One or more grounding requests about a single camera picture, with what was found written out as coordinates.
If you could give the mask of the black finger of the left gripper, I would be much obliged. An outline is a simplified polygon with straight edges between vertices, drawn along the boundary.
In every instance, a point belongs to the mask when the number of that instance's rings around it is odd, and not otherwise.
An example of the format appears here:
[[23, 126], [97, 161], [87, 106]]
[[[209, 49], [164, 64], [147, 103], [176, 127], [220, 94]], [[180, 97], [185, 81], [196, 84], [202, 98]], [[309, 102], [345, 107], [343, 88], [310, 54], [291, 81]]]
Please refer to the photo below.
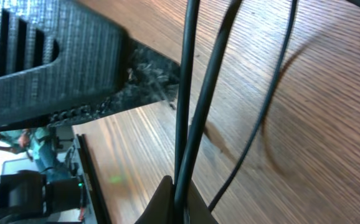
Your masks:
[[172, 101], [179, 65], [77, 1], [0, 0], [0, 131]]

